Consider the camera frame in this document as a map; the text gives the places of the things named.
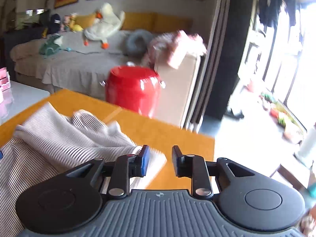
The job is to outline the yellow duck plush toy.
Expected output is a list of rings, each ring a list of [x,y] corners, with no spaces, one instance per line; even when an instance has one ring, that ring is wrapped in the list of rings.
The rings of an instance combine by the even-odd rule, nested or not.
[[[82,32],[84,29],[80,26],[80,25],[78,25],[78,24],[75,24],[75,25],[73,25],[72,27],[71,27],[71,31],[73,31],[73,32]]]

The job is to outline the hanging dark clothes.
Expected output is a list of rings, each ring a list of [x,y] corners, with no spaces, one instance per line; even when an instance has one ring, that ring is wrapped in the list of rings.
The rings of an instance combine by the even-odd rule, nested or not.
[[[278,17],[282,3],[285,3],[285,11],[289,15],[289,25],[296,24],[296,0],[258,0],[259,19],[267,27],[277,27]]]

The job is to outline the green plush toy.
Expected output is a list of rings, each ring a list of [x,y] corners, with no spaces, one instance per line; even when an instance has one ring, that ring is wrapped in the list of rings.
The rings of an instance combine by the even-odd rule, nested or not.
[[[40,47],[39,54],[51,56],[56,54],[62,48],[63,36],[54,34],[49,37],[46,42]]]

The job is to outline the red round stool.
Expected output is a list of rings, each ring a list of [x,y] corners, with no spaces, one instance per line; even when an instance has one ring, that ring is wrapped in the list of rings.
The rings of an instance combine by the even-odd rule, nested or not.
[[[161,90],[166,87],[153,69],[128,65],[113,67],[100,85],[108,103],[149,118],[155,115]]]

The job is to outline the grey neck pillow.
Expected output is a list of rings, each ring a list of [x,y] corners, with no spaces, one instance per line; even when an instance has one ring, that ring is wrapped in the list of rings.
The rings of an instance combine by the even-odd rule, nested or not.
[[[125,52],[131,57],[142,57],[154,35],[144,29],[137,29],[125,40]]]

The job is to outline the striped beige knit garment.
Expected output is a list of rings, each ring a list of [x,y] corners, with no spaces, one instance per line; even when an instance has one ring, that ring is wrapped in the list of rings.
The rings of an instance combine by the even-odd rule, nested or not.
[[[163,153],[150,148],[146,176],[130,178],[129,196],[108,198],[115,161],[142,147],[116,122],[44,105],[1,147],[1,236],[172,234],[168,196],[142,190],[165,165]]]

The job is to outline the black penguin plush toy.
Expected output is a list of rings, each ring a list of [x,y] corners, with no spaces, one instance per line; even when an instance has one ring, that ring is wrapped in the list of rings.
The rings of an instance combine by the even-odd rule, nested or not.
[[[50,17],[50,21],[47,25],[47,34],[55,34],[60,31],[60,16],[58,14],[53,14]]]

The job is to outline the dark curtain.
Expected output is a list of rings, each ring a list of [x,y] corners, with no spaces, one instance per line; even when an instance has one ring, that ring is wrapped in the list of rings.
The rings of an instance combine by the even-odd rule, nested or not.
[[[222,119],[237,81],[250,25],[253,0],[219,0],[211,26],[207,54],[197,87],[195,104],[184,128],[198,132],[205,116]]]

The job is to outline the white side table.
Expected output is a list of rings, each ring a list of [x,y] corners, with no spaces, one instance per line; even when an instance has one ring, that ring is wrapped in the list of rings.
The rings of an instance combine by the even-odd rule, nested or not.
[[[11,82],[11,88],[3,91],[3,102],[1,102],[1,125],[9,119],[50,96],[46,90]]]

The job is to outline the black shelf unit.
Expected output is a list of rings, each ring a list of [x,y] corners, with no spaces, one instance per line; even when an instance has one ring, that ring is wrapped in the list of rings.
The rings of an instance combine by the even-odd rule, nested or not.
[[[49,22],[48,0],[4,0],[1,11],[1,66],[16,81],[11,50],[19,44],[40,39]]]

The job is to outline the yellow sofa cushion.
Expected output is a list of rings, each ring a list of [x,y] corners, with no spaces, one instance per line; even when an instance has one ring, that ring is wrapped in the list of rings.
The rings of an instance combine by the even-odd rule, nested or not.
[[[154,12],[126,12],[122,30],[134,31],[144,29],[151,32],[154,27],[156,13]]]
[[[157,34],[175,32],[177,30],[188,32],[191,29],[192,24],[193,20],[191,18],[157,13],[154,17],[151,32]]]

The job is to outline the pink doll plush toy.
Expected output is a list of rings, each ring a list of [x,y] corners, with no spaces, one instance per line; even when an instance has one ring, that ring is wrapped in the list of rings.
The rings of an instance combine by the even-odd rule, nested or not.
[[[68,32],[70,31],[70,23],[71,23],[71,16],[64,16],[63,22],[60,25],[61,32]]]

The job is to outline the pink box on table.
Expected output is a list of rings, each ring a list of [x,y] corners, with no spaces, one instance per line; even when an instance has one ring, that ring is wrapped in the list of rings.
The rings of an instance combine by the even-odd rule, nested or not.
[[[0,69],[0,86],[1,91],[5,91],[11,88],[10,75],[6,67]]]

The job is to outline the beige sofa with grey cover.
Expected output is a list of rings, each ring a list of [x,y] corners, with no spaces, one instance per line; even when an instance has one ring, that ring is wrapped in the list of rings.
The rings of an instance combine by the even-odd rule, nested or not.
[[[64,32],[61,33],[62,49],[48,56],[40,54],[40,47],[46,40],[36,39],[34,32],[35,29],[27,29],[15,32],[14,38],[6,37],[6,66],[11,78],[51,94],[68,89],[103,100],[105,88],[100,83],[108,78],[113,67],[128,63],[142,65],[140,58],[124,54],[130,31],[119,31],[110,37],[107,50],[95,41],[84,46],[83,35],[79,32]],[[165,55],[158,55],[154,65],[154,70],[166,84],[154,117],[182,128],[189,112],[201,58],[186,54],[179,68],[173,69],[166,64]]]

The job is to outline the white goose plush toy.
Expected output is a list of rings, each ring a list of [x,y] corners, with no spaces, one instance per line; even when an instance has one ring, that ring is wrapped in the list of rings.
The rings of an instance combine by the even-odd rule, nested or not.
[[[118,32],[124,23],[125,12],[117,16],[110,3],[104,3],[96,13],[96,20],[90,27],[84,29],[84,45],[89,41],[100,41],[102,49],[108,49],[108,38]]]

